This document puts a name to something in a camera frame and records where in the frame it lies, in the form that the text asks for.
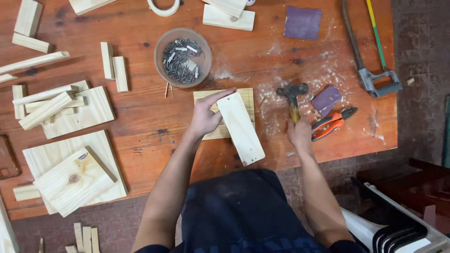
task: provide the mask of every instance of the dark blue shirt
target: dark blue shirt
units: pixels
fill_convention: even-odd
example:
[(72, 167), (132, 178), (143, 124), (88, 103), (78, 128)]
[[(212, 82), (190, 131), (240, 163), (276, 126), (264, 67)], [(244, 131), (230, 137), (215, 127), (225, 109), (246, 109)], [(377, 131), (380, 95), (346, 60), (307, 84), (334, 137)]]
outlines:
[[(308, 234), (270, 170), (242, 170), (192, 184), (181, 216), (183, 242), (174, 252), (364, 252), (351, 241), (327, 249)], [(149, 245), (136, 253), (169, 251)]]

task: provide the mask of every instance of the hammer head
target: hammer head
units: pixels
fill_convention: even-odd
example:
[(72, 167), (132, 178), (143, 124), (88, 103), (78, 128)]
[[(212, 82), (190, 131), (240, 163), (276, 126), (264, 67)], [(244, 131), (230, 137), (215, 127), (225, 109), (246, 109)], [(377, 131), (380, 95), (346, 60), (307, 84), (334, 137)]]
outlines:
[(277, 94), (285, 95), (288, 97), (289, 103), (294, 104), (295, 107), (298, 107), (297, 104), (297, 96), (308, 93), (308, 84), (294, 84), (290, 83), (286, 88), (278, 88)]

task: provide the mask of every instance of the plastic bowl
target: plastic bowl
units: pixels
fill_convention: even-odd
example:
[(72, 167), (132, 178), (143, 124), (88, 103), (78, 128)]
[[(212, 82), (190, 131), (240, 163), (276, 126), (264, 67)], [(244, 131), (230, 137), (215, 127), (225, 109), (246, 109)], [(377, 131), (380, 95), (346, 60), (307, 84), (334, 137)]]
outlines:
[[(164, 70), (164, 66), (162, 64), (162, 54), (166, 49), (166, 46), (176, 39), (189, 38), (197, 42), (197, 44), (202, 48), (203, 55), (198, 57), (189, 57), (189, 59), (197, 64), (198, 71), (202, 73), (202, 76), (199, 77), (195, 82), (192, 83), (180, 83), (178, 81), (174, 81), (172, 77), (166, 74)], [(175, 28), (166, 33), (158, 40), (158, 43), (155, 47), (155, 66), (158, 70), (158, 73), (166, 80), (167, 82), (181, 88), (189, 88), (194, 87), (205, 80), (206, 76), (209, 74), (211, 70), (212, 63), (212, 55), (211, 48), (208, 45), (208, 42), (201, 36), (198, 32), (188, 29), (188, 28)]]

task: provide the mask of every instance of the hand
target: hand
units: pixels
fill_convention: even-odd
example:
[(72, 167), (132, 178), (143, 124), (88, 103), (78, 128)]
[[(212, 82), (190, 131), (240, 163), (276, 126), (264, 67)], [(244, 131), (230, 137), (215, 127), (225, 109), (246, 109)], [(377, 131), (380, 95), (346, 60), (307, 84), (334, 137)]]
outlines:
[(305, 116), (302, 116), (297, 124), (292, 119), (288, 123), (289, 142), (297, 149), (300, 158), (304, 155), (314, 154), (311, 144), (312, 130), (311, 124)]
[(232, 88), (198, 99), (195, 102), (194, 115), (188, 131), (199, 138), (203, 138), (205, 134), (214, 131), (222, 120), (222, 114), (220, 111), (217, 113), (211, 111), (211, 106), (219, 99), (233, 94), (236, 90), (237, 88)]

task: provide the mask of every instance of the hammer handle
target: hammer handle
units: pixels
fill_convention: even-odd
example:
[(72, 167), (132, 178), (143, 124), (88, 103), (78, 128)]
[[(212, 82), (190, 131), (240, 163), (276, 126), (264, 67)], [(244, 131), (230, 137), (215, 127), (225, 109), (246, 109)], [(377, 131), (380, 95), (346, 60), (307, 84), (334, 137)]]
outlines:
[(300, 119), (300, 113), (298, 112), (298, 107), (294, 104), (290, 104), (289, 116), (297, 124), (297, 121)]

